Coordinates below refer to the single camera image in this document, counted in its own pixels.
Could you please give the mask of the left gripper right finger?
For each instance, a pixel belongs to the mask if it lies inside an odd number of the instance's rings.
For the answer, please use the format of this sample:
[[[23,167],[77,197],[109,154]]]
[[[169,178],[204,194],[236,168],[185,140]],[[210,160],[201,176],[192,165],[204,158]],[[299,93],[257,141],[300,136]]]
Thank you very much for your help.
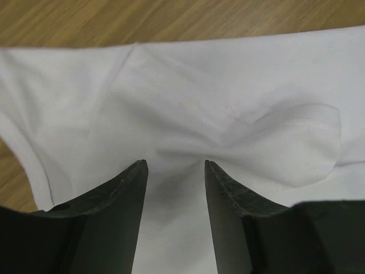
[[[363,273],[364,202],[277,204],[205,162],[218,273]]]

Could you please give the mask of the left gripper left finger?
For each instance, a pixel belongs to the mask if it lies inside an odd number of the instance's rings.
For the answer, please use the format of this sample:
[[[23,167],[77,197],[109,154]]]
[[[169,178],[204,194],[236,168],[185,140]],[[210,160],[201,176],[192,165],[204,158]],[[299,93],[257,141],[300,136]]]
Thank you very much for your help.
[[[131,273],[148,166],[118,176],[49,211],[1,208],[2,273]]]

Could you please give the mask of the white t shirt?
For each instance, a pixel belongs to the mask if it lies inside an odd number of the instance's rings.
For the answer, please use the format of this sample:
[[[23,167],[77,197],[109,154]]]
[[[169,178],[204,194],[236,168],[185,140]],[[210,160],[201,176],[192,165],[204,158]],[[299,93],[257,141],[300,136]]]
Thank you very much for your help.
[[[208,160],[285,207],[364,202],[364,27],[2,49],[1,138],[36,211],[145,160],[131,273],[218,273]]]

